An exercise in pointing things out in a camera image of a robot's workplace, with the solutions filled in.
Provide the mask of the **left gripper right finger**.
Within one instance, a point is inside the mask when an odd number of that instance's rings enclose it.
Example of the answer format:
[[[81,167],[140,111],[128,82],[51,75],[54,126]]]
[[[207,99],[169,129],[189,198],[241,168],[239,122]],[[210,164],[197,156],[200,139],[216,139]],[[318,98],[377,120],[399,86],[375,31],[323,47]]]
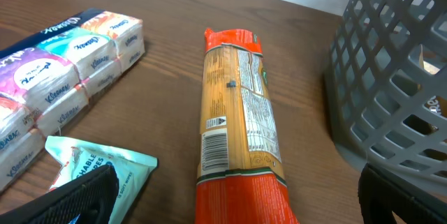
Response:
[[[446,224],[446,203],[394,173],[366,163],[358,182],[358,199],[365,224]]]

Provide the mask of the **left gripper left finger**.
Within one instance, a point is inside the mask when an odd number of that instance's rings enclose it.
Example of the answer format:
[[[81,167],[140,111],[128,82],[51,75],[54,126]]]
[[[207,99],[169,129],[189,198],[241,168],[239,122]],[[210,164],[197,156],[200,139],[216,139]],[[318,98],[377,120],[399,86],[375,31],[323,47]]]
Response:
[[[102,165],[2,214],[1,224],[108,223],[118,190],[115,168]]]

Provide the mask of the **beige mushroom bag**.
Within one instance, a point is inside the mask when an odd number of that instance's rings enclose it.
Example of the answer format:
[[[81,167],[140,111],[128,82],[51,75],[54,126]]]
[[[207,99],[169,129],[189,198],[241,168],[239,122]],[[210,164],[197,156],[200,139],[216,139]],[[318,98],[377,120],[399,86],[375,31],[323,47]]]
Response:
[[[412,60],[427,73],[436,75],[441,69],[446,67],[446,58],[439,56],[434,51],[424,45],[419,45],[410,54]],[[442,96],[435,95],[428,99],[424,107],[431,113],[446,118],[446,99]],[[410,115],[404,120],[404,123],[413,130],[427,135],[438,131],[438,127],[428,123],[415,115]]]

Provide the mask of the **teal wet wipes packet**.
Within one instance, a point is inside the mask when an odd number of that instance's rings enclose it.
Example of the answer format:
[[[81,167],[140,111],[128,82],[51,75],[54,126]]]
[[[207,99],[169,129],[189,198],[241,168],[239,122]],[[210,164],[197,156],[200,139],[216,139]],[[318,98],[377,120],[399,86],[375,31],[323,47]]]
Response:
[[[114,167],[119,190],[109,220],[112,224],[124,220],[143,184],[158,165],[158,159],[147,154],[71,137],[49,136],[45,150],[61,164],[50,191],[102,165]]]

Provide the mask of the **grey plastic basket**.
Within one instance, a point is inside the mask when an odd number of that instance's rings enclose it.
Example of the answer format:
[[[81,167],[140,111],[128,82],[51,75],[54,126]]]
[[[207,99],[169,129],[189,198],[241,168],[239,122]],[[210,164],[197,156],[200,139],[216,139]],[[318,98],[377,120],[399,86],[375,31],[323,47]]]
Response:
[[[446,118],[424,104],[446,99],[446,67],[424,71],[410,57],[419,45],[446,58],[446,0],[349,0],[324,73],[332,141],[357,170],[375,163],[445,195]],[[413,130],[410,115],[438,131]]]

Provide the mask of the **Kleenex tissue multipack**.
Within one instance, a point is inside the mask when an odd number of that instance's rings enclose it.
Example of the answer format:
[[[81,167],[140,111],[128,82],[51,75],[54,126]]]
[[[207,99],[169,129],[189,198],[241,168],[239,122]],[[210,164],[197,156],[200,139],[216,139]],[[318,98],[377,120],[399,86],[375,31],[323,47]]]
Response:
[[[90,8],[1,51],[1,190],[145,53],[143,21]]]

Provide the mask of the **orange spaghetti packet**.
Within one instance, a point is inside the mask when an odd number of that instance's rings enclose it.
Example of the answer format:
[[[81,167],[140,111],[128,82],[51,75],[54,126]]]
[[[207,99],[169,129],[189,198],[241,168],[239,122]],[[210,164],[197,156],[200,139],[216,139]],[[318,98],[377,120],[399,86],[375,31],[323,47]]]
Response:
[[[297,223],[261,39],[206,29],[196,223]]]

